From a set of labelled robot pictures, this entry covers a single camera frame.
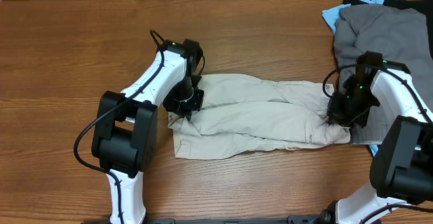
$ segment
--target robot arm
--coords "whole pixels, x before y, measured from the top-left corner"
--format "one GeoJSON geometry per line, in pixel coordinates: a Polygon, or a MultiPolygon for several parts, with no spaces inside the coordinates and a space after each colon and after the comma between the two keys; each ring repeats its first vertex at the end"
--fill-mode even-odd
{"type": "MultiPolygon", "coordinates": [[[[357,62],[385,67],[406,81],[426,111],[427,118],[420,113],[408,88],[392,75],[381,70],[357,69],[345,84],[348,89],[346,94],[331,98],[330,103],[334,103],[328,111],[331,120],[342,124],[354,122],[353,119],[359,118],[364,111],[360,105],[368,105],[367,109],[371,105],[380,105],[392,126],[371,163],[370,181],[351,196],[332,204],[329,215],[333,217],[332,221],[323,221],[323,224],[360,223],[370,213],[390,204],[418,205],[433,200],[430,166],[433,160],[430,143],[433,128],[429,124],[433,114],[413,87],[409,70],[404,64],[384,61],[378,53],[367,52],[357,62]],[[344,98],[345,102],[339,102],[339,98],[344,98]],[[343,106],[343,109],[334,110],[335,104],[343,106]]],[[[357,123],[362,125],[365,121],[366,118],[363,118],[357,123]]],[[[385,210],[365,223],[373,223],[389,212],[385,210]]]]}
{"type": "MultiPolygon", "coordinates": [[[[92,155],[99,158],[101,168],[120,181],[118,191],[116,181],[107,175],[112,196],[111,224],[122,224],[121,219],[124,224],[144,222],[143,172],[156,151],[158,107],[162,104],[167,111],[189,118],[202,105],[204,92],[197,88],[200,76],[193,75],[202,58],[199,43],[164,41],[161,49],[164,66],[154,79],[125,107],[95,126],[92,155]],[[115,125],[115,121],[124,120],[134,123],[132,131],[115,125]]],[[[161,52],[156,53],[152,65],[130,87],[121,93],[107,91],[102,96],[98,116],[123,102],[154,76],[162,62],[161,52]]]]}

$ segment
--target gray cloth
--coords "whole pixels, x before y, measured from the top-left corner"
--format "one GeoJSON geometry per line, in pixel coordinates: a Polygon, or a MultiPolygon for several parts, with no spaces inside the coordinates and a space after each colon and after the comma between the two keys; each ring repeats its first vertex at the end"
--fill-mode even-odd
{"type": "MultiPolygon", "coordinates": [[[[340,10],[334,39],[339,66],[354,64],[366,51],[382,53],[385,60],[407,65],[413,85],[429,108],[433,108],[433,60],[430,56],[426,17],[414,9],[383,5],[355,5],[340,10]]],[[[340,73],[339,91],[354,68],[340,73]]],[[[372,107],[367,126],[355,127],[353,143],[381,143],[391,122],[381,107],[372,107]]]]}
{"type": "MultiPolygon", "coordinates": [[[[170,113],[175,155],[224,159],[255,150],[320,148],[348,143],[350,133],[325,122],[329,98],[321,83],[264,81],[243,74],[202,77],[202,110],[191,120],[170,113]]],[[[334,92],[326,85],[328,93],[334,92]]]]}

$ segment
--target blue cloth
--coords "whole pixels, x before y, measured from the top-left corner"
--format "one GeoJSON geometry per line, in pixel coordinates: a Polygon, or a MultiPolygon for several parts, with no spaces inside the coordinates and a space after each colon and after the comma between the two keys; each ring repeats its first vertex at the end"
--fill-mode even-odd
{"type": "MultiPolygon", "coordinates": [[[[385,0],[361,0],[361,1],[368,3],[368,4],[384,4],[385,0]]],[[[323,18],[325,19],[327,25],[329,25],[329,27],[331,28],[331,30],[334,34],[336,33],[336,20],[338,18],[340,18],[340,9],[345,8],[345,7],[349,7],[349,6],[350,6],[350,4],[343,4],[343,5],[339,5],[337,7],[333,7],[331,9],[322,11],[323,18]]]]}
{"type": "Polygon", "coordinates": [[[369,145],[369,147],[370,147],[370,150],[371,150],[371,154],[374,157],[376,155],[376,153],[378,152],[379,147],[378,147],[378,145],[369,145]]]}

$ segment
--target wooden table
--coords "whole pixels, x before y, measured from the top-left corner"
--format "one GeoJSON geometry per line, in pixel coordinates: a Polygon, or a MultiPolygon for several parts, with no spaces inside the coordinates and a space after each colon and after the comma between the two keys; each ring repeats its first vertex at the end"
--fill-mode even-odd
{"type": "MultiPolygon", "coordinates": [[[[321,10],[341,0],[92,0],[0,3],[0,223],[107,219],[104,174],[74,158],[75,137],[106,90],[120,91],[154,59],[148,32],[197,40],[206,74],[321,82],[333,68],[321,10]]],[[[158,152],[144,176],[150,218],[286,217],[319,213],[369,179],[365,147],[176,159],[160,111],[158,152]]],[[[90,132],[81,144],[85,160],[90,132]]],[[[433,223],[398,210],[384,223],[433,223]]]]}

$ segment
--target pile of clothes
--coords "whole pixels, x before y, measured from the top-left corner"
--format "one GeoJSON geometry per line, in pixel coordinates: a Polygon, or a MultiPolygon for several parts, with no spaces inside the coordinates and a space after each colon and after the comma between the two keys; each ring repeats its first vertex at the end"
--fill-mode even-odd
{"type": "MultiPolygon", "coordinates": [[[[382,53],[385,60],[407,65],[414,87],[433,108],[433,0],[343,0],[322,16],[335,34],[338,65],[354,64],[366,51],[382,53]]],[[[340,73],[338,90],[355,73],[340,73]]],[[[351,143],[381,144],[390,128],[381,107],[372,107],[367,126],[352,129],[351,143]]],[[[371,146],[375,153],[377,147],[371,146]]]]}

